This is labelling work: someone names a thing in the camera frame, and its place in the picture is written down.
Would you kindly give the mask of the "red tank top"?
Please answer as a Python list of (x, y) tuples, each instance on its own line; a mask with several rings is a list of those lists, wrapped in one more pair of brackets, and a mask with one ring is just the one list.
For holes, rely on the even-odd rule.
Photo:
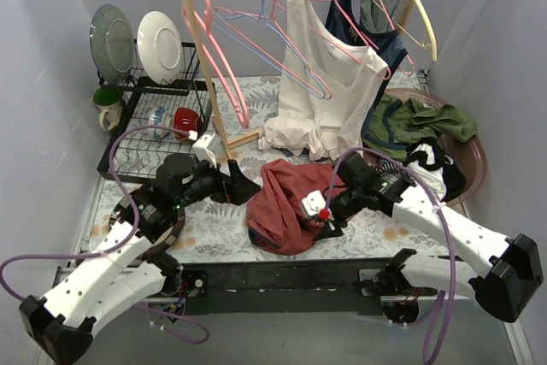
[(330, 165), (278, 159), (262, 166), (261, 176), (262, 189), (246, 205), (246, 225), (255, 247), (294, 256), (325, 238), (320, 223), (305, 219), (301, 201), (313, 191), (328, 189), (333, 179)]

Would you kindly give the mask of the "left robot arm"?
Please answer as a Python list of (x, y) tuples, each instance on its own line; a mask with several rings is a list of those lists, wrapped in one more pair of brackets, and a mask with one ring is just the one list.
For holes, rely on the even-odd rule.
[(236, 161), (227, 174), (187, 154), (166, 157), (156, 177), (132, 191), (109, 234), (64, 281), (19, 307), (29, 336), (56, 364), (73, 364), (110, 321), (141, 299), (181, 288), (179, 262), (158, 242), (179, 228), (185, 207), (209, 198), (242, 205), (261, 187)]

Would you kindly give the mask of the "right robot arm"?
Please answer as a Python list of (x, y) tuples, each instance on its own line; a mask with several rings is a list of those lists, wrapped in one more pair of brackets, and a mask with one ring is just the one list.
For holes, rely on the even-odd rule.
[(367, 294), (406, 294), (435, 289), (467, 297), (494, 318), (514, 323), (544, 281), (535, 241), (510, 238), (441, 205), (418, 182), (399, 171), (377, 172), (357, 153), (335, 166), (343, 190), (312, 191), (301, 202), (307, 220), (322, 224), (320, 238), (342, 235), (347, 220), (363, 209), (412, 226), (453, 251), (429, 256), (400, 250), (379, 272), (360, 281)]

